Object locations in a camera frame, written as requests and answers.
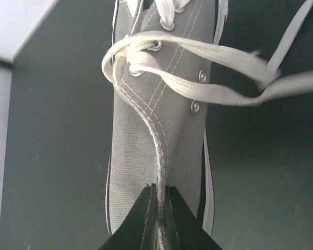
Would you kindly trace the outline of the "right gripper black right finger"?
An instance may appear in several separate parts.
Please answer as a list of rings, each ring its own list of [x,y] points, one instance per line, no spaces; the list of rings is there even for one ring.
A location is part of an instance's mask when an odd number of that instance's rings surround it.
[[[221,250],[203,230],[177,188],[166,187],[164,208],[166,249]]]

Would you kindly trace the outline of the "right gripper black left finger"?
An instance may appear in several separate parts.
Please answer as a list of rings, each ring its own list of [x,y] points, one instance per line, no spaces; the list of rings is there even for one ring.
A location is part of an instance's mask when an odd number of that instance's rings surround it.
[[[156,248],[156,185],[144,187],[121,226],[100,250],[151,250]]]

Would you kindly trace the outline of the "grey canvas sneaker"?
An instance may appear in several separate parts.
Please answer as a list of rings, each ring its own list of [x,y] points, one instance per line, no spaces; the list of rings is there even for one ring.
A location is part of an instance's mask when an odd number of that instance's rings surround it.
[[[181,79],[208,84],[209,45],[219,43],[228,14],[227,1],[116,1],[113,46],[147,35],[166,34],[190,44],[201,42],[201,55],[177,41],[149,40],[133,51],[111,48],[103,72],[113,79],[112,151],[106,216],[110,234],[122,225],[145,185],[175,186],[202,229],[210,234],[214,193],[206,136],[207,101],[173,91],[158,75],[135,70],[146,63]]]

